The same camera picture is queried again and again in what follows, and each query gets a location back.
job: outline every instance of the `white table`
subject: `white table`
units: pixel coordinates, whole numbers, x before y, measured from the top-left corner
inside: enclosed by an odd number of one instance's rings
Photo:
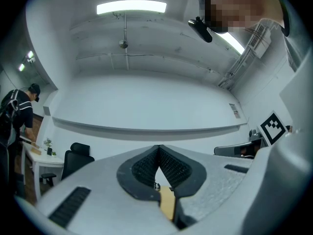
[[[29,156],[31,161],[33,162],[33,170],[34,170],[34,185],[35,185],[35,193],[37,201],[40,199],[40,184],[39,184],[39,167],[56,167],[63,168],[64,161],[58,157],[50,156],[47,154],[47,151],[42,148],[38,149],[41,151],[41,155],[38,155],[34,152],[31,152],[32,145],[23,142],[23,150],[22,150],[22,174],[24,175],[24,185],[25,185],[25,154]]]

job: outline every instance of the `dark sensor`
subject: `dark sensor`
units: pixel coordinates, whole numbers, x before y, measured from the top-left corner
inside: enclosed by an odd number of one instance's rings
[[[212,42],[212,36],[207,31],[207,26],[202,22],[200,17],[188,21],[189,26],[207,43]]]

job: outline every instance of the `black cap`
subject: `black cap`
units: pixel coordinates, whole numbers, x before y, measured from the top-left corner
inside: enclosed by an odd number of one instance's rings
[[[39,85],[38,84],[32,84],[29,88],[32,89],[37,94],[35,101],[38,102],[39,101],[39,94],[40,94]]]

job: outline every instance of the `wooden floor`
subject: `wooden floor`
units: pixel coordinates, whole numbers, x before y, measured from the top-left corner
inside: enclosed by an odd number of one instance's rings
[[[15,172],[21,173],[21,154],[22,151],[19,151],[18,155],[15,158]],[[25,157],[25,181],[26,185],[25,187],[25,194],[26,194],[26,201],[31,203],[32,205],[35,205],[37,202],[36,195],[35,195],[35,185],[34,185],[34,173],[32,169],[30,168],[32,166],[32,162],[30,159],[26,156]],[[40,182],[40,192],[43,196],[51,186],[48,184],[44,185],[42,182]]]

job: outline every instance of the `fluorescent light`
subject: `fluorescent light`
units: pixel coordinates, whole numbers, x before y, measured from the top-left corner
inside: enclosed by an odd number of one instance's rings
[[[240,53],[240,55],[245,51],[245,48],[243,48],[242,45],[229,33],[218,35],[225,39],[231,46],[233,46]]]
[[[32,51],[30,51],[28,54],[27,54],[28,58],[32,58],[34,56],[34,53]]]
[[[103,14],[121,10],[149,10],[164,13],[166,3],[149,0],[122,0],[107,2],[97,6],[97,14]]]
[[[24,68],[25,68],[24,64],[21,64],[19,67],[19,70],[22,71],[22,70],[24,70]]]

